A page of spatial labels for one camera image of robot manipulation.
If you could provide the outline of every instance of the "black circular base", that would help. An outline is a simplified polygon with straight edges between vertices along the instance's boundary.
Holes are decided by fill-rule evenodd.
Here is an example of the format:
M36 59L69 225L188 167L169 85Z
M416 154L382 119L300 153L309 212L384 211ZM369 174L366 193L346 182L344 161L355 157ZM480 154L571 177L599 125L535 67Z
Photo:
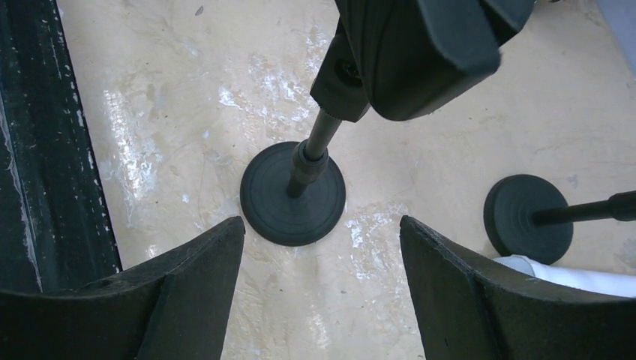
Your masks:
M486 233L502 256L525 255L550 265L570 247L574 227L572 223L536 226L532 213L567 205L559 190L542 178L533 175L504 178L486 197Z
M332 160L298 199L287 196L297 144L282 142L261 151L241 180L247 222L265 239L285 246L308 245L327 235L340 220L346 199L342 173Z

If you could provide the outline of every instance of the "stand base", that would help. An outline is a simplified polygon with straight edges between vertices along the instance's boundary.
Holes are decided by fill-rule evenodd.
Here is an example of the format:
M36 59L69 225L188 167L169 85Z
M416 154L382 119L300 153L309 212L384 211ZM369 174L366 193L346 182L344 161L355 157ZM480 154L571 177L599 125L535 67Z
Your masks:
M241 180L247 222L263 238L285 246L308 245L326 236L340 220L346 199L342 173L332 160L299 198L287 195L297 144L282 142L261 151Z
M574 227L572 223L537 226L532 213L567 205L559 190L542 178L533 175L504 178L486 197L486 233L502 256L525 255L550 265L570 247Z

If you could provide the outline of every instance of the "black object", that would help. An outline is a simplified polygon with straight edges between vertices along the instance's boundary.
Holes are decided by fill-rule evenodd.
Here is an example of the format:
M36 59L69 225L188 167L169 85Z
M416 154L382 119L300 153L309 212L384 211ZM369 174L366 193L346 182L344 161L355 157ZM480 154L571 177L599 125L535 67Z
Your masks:
M254 173L274 163L271 157L282 149L268 148L252 160L241 182L247 221L281 245L315 242L342 214L344 187L332 194L340 185L314 184L331 169L326 150L342 121L357 122L369 106L396 121L438 109L497 71L499 46L524 27L534 5L534 0L335 2L340 20L310 92L320 112L307 142L287 157L291 175L278 167L276 173ZM339 171L329 173L344 183ZM285 187L286 195L275 187ZM311 187L317 189L306 195ZM268 196L266 188L277 195Z
M400 225L426 359L636 359L636 300L511 270L411 217Z
M219 359L244 234L234 217L81 289L0 290L0 359Z
M0 1L0 288L80 287L120 271L53 0Z
M247 167L241 182L245 218L261 236L279 245L300 246L321 239L333 229L344 209L344 180L338 166L327 160L327 152L322 159L327 169L318 181L301 196L287 193L292 152L302 150L297 145L282 142L263 150Z
M486 233L499 254L525 255L548 265L570 247L573 222L607 218L636 220L636 191L568 206L550 182L534 175L513 175L493 186L484 205Z

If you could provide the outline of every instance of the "floor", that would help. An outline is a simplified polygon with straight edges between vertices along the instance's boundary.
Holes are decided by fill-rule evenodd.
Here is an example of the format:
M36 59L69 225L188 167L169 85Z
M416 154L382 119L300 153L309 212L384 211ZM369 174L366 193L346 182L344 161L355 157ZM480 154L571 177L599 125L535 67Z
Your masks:
M125 267L240 215L250 159L308 135L331 0L58 5ZM504 176L542 176L570 203L634 190L636 80L593 1L539 1L502 53L433 115L341 127L348 202L327 238L286 248L247 230L225 359L422 359L401 215L494 257L482 206ZM635 230L579 223L558 264L636 274Z

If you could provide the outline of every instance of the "dark stand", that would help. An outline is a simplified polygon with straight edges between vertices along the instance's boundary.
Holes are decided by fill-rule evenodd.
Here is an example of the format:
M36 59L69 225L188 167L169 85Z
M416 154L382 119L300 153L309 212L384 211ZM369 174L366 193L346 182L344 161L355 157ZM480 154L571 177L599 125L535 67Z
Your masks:
M241 180L245 218L262 237L279 245L302 246L323 238L344 210L344 179L327 146L342 121L357 122L369 102L341 26L311 95L320 111L309 139L266 148Z
M548 265L570 247L572 223L609 218L636 220L636 191L568 206L548 181L533 175L514 175L493 186L484 206L486 233L499 254L525 255Z

